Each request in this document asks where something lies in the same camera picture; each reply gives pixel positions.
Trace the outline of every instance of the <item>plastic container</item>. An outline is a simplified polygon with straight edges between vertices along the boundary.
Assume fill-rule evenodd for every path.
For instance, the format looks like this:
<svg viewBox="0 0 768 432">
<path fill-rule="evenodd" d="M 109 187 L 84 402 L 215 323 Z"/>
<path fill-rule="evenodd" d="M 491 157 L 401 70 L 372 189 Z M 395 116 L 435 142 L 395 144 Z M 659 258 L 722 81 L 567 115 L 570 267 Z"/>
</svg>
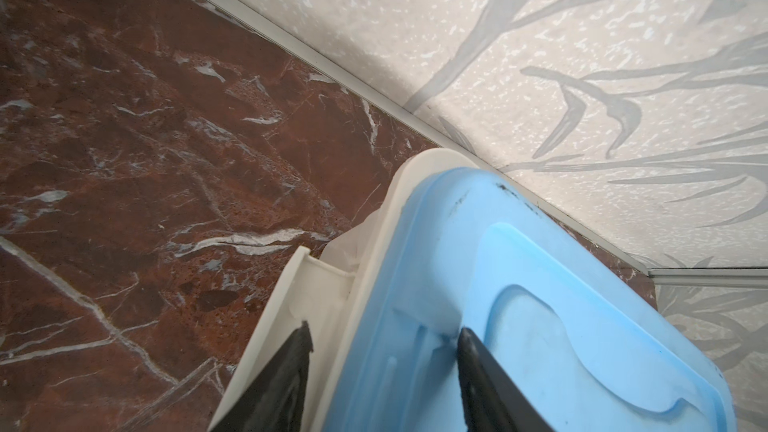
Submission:
<svg viewBox="0 0 768 432">
<path fill-rule="evenodd" d="M 555 430 L 736 429 L 709 359 L 456 152 L 411 158 L 379 211 L 331 241 L 322 261 L 306 253 L 281 275 L 212 424 L 307 320 L 315 351 L 302 430 L 466 430 L 461 326 Z"/>
</svg>

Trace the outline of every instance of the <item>wall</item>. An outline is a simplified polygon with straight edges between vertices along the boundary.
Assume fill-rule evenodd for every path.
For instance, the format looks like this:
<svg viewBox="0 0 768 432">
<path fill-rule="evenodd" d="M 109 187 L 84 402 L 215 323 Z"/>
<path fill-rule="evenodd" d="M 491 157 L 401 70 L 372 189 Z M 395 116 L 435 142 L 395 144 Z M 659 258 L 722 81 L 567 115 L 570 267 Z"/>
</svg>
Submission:
<svg viewBox="0 0 768 432">
<path fill-rule="evenodd" d="M 768 264 L 768 1 L 242 1 L 651 267 Z"/>
<path fill-rule="evenodd" d="M 768 431 L 768 291 L 657 287 L 659 312 L 728 380 L 741 432 Z"/>
</svg>

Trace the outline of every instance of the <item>wallpaper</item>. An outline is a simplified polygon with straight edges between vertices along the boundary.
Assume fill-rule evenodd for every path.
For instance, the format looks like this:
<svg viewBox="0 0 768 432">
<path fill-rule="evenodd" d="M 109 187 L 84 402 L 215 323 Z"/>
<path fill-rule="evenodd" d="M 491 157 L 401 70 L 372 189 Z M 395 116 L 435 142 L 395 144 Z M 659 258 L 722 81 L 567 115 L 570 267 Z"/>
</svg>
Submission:
<svg viewBox="0 0 768 432">
<path fill-rule="evenodd" d="M 768 431 L 768 290 L 656 287 L 659 312 L 728 380 L 740 432 Z"/>
<path fill-rule="evenodd" d="M 768 0 L 242 1 L 645 264 L 768 265 Z"/>
</svg>

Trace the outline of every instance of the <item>marble floor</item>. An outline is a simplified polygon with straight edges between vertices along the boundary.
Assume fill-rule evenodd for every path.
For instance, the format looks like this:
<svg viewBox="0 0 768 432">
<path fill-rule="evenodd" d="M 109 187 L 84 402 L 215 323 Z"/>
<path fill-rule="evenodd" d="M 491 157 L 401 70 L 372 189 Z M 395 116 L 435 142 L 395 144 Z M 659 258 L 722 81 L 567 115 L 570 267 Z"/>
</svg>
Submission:
<svg viewBox="0 0 768 432">
<path fill-rule="evenodd" d="M 0 13 L 0 430 L 205 430 L 295 246 L 434 144 L 205 0 Z"/>
</svg>

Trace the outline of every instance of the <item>blue plastic lid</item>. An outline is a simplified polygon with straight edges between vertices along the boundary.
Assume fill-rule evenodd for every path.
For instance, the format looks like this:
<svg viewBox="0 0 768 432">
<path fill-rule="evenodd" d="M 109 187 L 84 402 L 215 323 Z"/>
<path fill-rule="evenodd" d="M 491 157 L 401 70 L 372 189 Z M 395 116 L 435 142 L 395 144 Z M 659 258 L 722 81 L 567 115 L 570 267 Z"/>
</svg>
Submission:
<svg viewBox="0 0 768 432">
<path fill-rule="evenodd" d="M 465 431 L 470 327 L 555 430 L 735 430 L 727 384 L 677 329 L 490 172 L 403 209 L 324 430 Z"/>
</svg>

